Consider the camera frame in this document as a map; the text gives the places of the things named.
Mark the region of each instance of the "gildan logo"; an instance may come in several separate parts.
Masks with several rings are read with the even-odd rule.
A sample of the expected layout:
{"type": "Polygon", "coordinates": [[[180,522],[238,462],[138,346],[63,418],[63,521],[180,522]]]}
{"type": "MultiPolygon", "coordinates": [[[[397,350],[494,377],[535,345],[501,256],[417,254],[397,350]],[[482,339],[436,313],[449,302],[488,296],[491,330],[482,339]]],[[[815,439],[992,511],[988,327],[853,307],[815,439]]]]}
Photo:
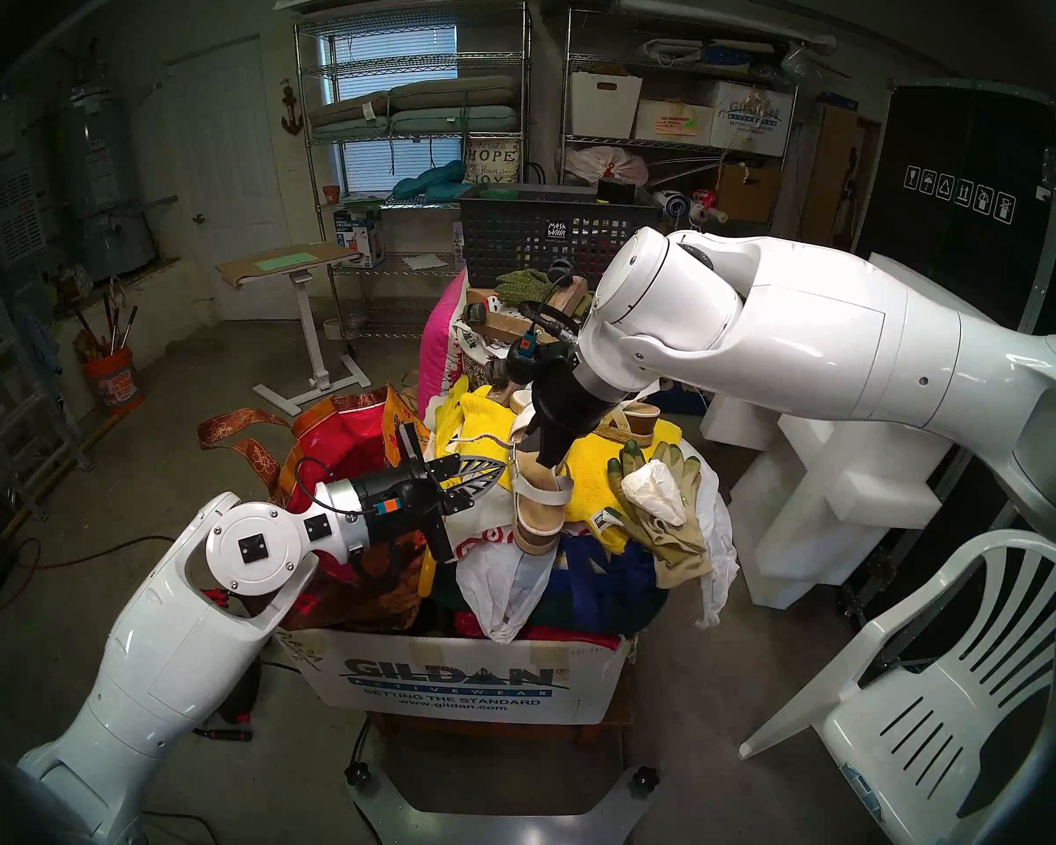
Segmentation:
{"type": "Polygon", "coordinates": [[[403,681],[428,681],[432,684],[544,684],[547,688],[567,690],[565,684],[553,683],[554,670],[509,670],[508,678],[501,678],[485,668],[470,675],[453,665],[423,666],[423,672],[412,672],[410,663],[390,662],[385,660],[360,660],[354,658],[344,660],[346,668],[354,675],[369,678],[391,678],[403,681]]]}

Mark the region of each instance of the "door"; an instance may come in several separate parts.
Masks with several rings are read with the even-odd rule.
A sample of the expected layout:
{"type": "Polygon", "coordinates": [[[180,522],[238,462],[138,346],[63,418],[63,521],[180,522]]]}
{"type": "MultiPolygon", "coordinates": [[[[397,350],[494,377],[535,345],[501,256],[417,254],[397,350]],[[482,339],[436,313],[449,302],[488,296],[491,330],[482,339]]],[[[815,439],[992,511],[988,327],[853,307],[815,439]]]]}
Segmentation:
{"type": "Polygon", "coordinates": [[[194,247],[223,320],[297,318],[289,278],[230,287],[216,265],[289,245],[257,38],[169,68],[174,132],[185,162],[194,247]]]}

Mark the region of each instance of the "window blind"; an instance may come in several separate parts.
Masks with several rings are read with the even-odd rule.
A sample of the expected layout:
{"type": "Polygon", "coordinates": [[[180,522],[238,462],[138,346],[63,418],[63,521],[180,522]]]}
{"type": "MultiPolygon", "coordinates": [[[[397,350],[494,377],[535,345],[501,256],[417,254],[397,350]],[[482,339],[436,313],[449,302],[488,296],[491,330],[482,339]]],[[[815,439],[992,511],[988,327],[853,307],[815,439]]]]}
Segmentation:
{"type": "MultiPolygon", "coordinates": [[[[438,30],[377,33],[338,40],[337,62],[416,54],[452,54],[456,51],[456,27],[440,26],[438,30]]],[[[321,42],[321,62],[329,61],[327,44],[321,42]]],[[[457,69],[401,71],[341,78],[338,81],[338,90],[333,89],[333,80],[325,79],[324,98],[327,102],[335,102],[338,99],[363,96],[375,90],[390,90],[414,81],[435,81],[445,78],[457,78],[457,69]]],[[[375,140],[375,143],[336,145],[333,147],[333,161],[337,175],[340,174],[341,155],[344,157],[347,192],[375,193],[379,190],[390,190],[403,177],[415,177],[432,166],[442,166],[455,161],[461,155],[461,143],[459,138],[422,140],[397,138],[391,143],[375,140]]]]}

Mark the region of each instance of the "black knob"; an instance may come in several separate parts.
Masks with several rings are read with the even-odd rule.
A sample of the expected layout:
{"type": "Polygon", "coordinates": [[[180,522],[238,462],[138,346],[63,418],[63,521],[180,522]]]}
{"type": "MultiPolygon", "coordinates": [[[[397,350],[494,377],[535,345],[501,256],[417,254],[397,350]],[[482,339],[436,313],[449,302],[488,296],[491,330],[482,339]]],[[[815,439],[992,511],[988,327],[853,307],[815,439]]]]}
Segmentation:
{"type": "Polygon", "coordinates": [[[372,781],[372,771],[363,760],[344,769],[344,780],[351,787],[363,787],[372,781]]]}
{"type": "Polygon", "coordinates": [[[661,783],[661,776],[657,773],[658,771],[652,766],[639,766],[634,773],[634,785],[637,790],[653,793],[653,789],[661,783]]]}

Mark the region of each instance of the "mesh basket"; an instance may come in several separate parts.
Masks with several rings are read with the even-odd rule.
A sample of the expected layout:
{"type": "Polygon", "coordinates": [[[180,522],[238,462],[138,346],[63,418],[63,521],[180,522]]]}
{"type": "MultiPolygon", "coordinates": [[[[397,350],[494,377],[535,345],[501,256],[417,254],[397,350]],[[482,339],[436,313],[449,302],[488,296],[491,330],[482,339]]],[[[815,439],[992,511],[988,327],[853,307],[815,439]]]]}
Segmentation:
{"type": "Polygon", "coordinates": [[[617,250],[641,227],[653,227],[652,205],[600,205],[590,187],[502,185],[517,200],[482,200],[478,188],[459,195],[466,268],[470,285],[496,286],[496,276],[546,269],[557,257],[570,260],[591,289],[617,250]]]}

